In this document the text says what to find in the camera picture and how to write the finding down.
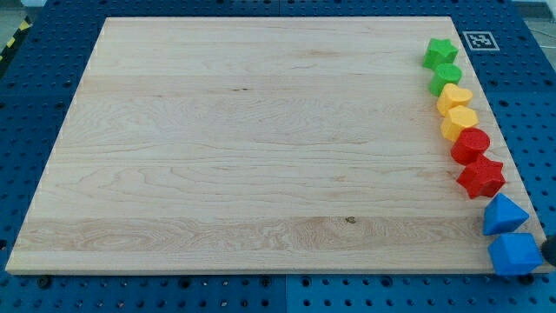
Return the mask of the dark round pusher tip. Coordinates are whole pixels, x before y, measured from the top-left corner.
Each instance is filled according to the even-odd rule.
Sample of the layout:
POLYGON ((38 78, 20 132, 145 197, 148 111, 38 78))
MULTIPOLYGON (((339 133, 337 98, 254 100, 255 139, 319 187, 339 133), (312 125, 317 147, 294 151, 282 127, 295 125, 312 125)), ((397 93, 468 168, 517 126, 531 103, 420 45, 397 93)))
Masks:
POLYGON ((548 236, 540 246, 544 259, 553 267, 556 266, 556 236, 548 236))

